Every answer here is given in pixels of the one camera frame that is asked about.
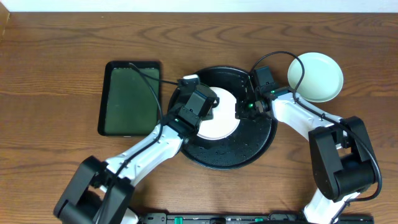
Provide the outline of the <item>pink white plate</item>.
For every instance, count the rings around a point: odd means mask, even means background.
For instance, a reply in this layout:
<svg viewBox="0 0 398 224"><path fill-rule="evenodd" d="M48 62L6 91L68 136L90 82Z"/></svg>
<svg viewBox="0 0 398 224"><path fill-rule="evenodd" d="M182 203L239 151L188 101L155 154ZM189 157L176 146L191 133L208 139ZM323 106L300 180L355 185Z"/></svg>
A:
<svg viewBox="0 0 398 224"><path fill-rule="evenodd" d="M220 140L231 135L239 126L235 117L236 98L232 93L219 87L210 87L220 99L212 109L213 119L202 121L197 136L206 140Z"/></svg>

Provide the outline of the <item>light green plate front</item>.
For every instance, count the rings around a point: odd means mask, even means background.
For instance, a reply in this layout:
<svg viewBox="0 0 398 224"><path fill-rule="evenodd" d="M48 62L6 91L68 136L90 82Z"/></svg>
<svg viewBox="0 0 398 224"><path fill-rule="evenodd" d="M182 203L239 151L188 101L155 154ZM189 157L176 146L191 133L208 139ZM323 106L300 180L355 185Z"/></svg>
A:
<svg viewBox="0 0 398 224"><path fill-rule="evenodd" d="M305 75L297 93L307 101L323 103L334 99L343 88L340 66L329 56L318 52L299 55Z"/></svg>

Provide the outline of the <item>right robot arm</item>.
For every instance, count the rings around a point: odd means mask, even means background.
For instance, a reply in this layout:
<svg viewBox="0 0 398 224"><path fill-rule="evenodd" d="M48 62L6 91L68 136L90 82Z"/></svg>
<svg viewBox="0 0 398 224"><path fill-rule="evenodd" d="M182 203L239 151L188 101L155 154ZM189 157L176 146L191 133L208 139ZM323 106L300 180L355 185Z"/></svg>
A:
<svg viewBox="0 0 398 224"><path fill-rule="evenodd" d="M289 87L256 91L236 103L238 119L261 116L290 126L309 143L317 190L303 210L308 222L336 223L349 204L379 195L381 171L360 118L329 114Z"/></svg>

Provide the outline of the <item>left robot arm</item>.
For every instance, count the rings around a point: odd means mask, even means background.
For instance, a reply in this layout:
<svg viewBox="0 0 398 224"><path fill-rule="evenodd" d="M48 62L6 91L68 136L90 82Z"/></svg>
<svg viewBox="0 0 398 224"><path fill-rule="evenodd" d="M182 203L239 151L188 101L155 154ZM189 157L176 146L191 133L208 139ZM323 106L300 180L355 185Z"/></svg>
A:
<svg viewBox="0 0 398 224"><path fill-rule="evenodd" d="M136 215L126 213L135 186L197 135L217 100L213 90L197 85L186 103L175 104L135 146L103 162L86 158L57 202L54 216L63 223L137 223Z"/></svg>

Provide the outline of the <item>black round tray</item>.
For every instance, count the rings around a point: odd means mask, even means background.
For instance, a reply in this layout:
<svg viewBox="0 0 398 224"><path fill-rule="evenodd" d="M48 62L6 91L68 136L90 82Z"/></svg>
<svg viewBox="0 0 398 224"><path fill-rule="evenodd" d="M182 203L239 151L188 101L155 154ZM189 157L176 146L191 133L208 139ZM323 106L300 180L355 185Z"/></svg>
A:
<svg viewBox="0 0 398 224"><path fill-rule="evenodd" d="M245 70L217 66L203 68L195 74L203 84L225 90L238 100L254 98ZM217 140L197 136L180 151L207 168L237 169L261 157L271 145L276 131L277 121L273 119L262 116L240 119L237 128L228 136Z"/></svg>

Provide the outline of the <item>black rectangular water tray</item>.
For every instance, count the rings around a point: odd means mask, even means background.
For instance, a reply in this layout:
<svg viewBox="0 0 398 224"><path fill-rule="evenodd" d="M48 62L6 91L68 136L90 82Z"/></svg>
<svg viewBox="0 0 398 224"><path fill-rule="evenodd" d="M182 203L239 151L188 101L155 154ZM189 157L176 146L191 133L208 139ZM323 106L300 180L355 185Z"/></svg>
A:
<svg viewBox="0 0 398 224"><path fill-rule="evenodd" d="M129 64L148 75L147 82ZM161 65L156 61L110 61L104 70L97 131L102 136L146 136L158 121Z"/></svg>

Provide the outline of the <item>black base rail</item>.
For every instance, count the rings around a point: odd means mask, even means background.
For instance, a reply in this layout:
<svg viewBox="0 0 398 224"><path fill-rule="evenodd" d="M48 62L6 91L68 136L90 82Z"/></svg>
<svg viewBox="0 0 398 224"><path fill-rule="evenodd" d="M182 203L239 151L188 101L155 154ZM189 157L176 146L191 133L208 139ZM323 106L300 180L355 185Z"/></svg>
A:
<svg viewBox="0 0 398 224"><path fill-rule="evenodd" d="M308 223L299 213L271 213L268 215L188 215L147 213L139 215L138 224L251 224L251 223Z"/></svg>

